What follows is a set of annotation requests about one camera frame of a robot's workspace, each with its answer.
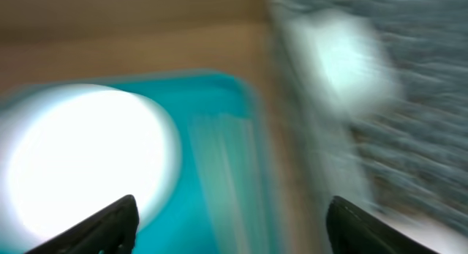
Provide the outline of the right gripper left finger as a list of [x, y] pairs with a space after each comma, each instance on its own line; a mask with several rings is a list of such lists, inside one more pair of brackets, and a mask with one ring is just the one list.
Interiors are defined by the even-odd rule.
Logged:
[[131, 254], [139, 214], [133, 195], [125, 195], [25, 254]]

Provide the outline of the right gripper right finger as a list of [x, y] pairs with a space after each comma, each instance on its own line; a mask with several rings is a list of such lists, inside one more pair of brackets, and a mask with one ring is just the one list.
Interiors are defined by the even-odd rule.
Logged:
[[329, 204], [326, 229], [334, 254], [436, 254], [340, 196]]

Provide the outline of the large white round plate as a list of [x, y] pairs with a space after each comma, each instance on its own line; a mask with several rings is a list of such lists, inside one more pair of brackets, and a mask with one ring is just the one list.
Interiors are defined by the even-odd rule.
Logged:
[[1, 249], [36, 247], [125, 195], [145, 228], [180, 170], [175, 123], [148, 97], [96, 84], [26, 95], [1, 110]]

